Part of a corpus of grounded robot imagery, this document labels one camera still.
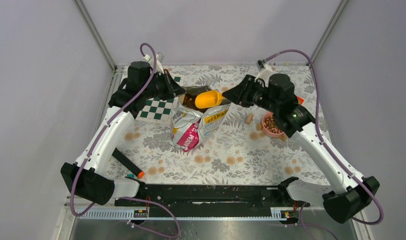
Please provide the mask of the yellow plastic scoop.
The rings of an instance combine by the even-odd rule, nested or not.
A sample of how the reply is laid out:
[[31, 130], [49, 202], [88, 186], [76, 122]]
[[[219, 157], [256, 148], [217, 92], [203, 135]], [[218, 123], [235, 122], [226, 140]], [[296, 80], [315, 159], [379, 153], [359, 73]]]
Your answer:
[[224, 99], [221, 92], [210, 90], [197, 95], [194, 104], [199, 109], [206, 109], [219, 106]]

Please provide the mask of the cat food bag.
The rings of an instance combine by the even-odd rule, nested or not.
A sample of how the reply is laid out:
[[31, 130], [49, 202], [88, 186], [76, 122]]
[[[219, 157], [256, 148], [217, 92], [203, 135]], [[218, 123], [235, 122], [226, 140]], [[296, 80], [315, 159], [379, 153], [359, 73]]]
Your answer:
[[171, 110], [172, 143], [184, 153], [201, 145], [211, 137], [226, 117], [231, 102], [223, 99], [218, 106], [197, 108], [195, 99], [199, 94], [210, 91], [209, 86], [185, 86], [185, 94], [178, 98], [178, 104]]

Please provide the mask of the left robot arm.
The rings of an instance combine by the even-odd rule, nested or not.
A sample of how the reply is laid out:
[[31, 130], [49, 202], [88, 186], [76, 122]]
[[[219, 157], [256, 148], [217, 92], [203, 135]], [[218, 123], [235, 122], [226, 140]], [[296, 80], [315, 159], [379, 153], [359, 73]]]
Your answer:
[[125, 130], [132, 125], [147, 100], [170, 100], [185, 93], [159, 60], [134, 61], [126, 77], [109, 100], [101, 125], [89, 145], [74, 163], [64, 163], [60, 173], [72, 197], [105, 205], [109, 200], [127, 197], [135, 206], [143, 204], [146, 192], [137, 180], [109, 179], [104, 173], [110, 157], [132, 170], [126, 156], [117, 150]]

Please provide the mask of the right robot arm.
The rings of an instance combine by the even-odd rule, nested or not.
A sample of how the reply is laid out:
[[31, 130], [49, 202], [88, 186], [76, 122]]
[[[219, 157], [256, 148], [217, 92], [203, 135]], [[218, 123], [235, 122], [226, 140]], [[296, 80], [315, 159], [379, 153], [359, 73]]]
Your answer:
[[324, 137], [316, 119], [295, 95], [290, 77], [274, 73], [267, 80], [246, 75], [235, 87], [221, 94], [232, 103], [249, 108], [257, 106], [273, 114], [276, 126], [297, 143], [315, 162], [329, 185], [307, 183], [289, 177], [278, 187], [278, 201], [290, 206], [295, 201], [325, 209], [338, 223], [345, 223], [374, 201], [380, 187], [374, 177], [354, 169]]

